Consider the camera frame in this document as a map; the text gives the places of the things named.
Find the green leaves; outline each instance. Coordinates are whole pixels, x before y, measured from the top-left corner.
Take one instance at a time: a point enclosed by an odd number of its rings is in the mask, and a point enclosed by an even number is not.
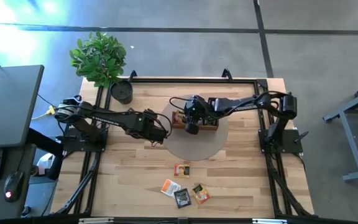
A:
[[[77,40],[77,45],[78,45],[79,48],[82,48],[82,41],[81,41],[81,39],[78,39],[78,40]]]
[[[108,88],[118,81],[118,75],[124,74],[126,51],[113,36],[99,31],[93,36],[90,32],[88,40],[77,40],[77,46],[70,51],[70,65],[76,68],[78,76],[94,82],[95,86]]]

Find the wooden table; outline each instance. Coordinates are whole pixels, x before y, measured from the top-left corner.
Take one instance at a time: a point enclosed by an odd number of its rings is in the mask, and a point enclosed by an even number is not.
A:
[[[268,78],[269,90],[285,92],[282,78]],[[134,99],[121,105],[111,99],[109,109],[128,108],[142,111],[150,108],[160,113],[172,96],[199,94],[203,97],[242,98],[254,94],[250,84],[207,83],[133,83]],[[94,103],[97,88],[83,81],[80,95]],[[101,106],[104,106],[106,90]],[[184,161],[163,146],[152,147],[150,142],[126,136],[121,128],[111,126],[108,146],[102,154],[98,172],[92,216],[109,217],[209,217],[250,218],[273,217],[272,199],[267,178],[266,161],[260,153],[256,110],[234,113],[228,117],[229,134],[224,147],[213,157],[191,161],[189,179],[173,177],[173,166]],[[313,213],[305,172],[299,158],[283,154],[287,184],[304,208]],[[62,165],[51,212],[57,211],[71,197],[79,183],[84,152],[75,152]],[[178,209],[175,200],[160,189],[170,179],[182,188],[196,184],[206,186],[211,199],[198,205]],[[85,190],[82,206],[86,204]],[[278,190],[280,208],[284,212],[282,193]]]

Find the black package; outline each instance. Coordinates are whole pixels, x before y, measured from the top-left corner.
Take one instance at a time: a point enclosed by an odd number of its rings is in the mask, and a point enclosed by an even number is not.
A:
[[[174,194],[175,194],[175,200],[177,201],[178,208],[183,208],[187,205],[191,205],[191,200],[187,189],[178,190]]]

